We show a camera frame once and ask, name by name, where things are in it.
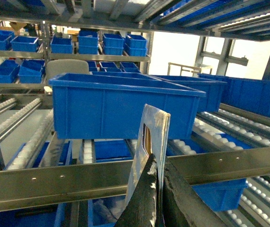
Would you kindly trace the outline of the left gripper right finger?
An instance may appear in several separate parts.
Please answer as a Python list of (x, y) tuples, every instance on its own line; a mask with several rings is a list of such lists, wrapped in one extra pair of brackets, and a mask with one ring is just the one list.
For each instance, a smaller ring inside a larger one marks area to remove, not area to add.
[(194, 172), (166, 157), (163, 177), (162, 213), (166, 227), (226, 227), (190, 185)]

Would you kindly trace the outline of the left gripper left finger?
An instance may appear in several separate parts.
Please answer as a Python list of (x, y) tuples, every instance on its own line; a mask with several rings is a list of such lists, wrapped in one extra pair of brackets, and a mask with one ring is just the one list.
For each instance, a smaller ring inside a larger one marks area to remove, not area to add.
[(157, 220), (157, 162), (151, 154), (128, 202), (117, 221), (119, 227), (154, 227)]

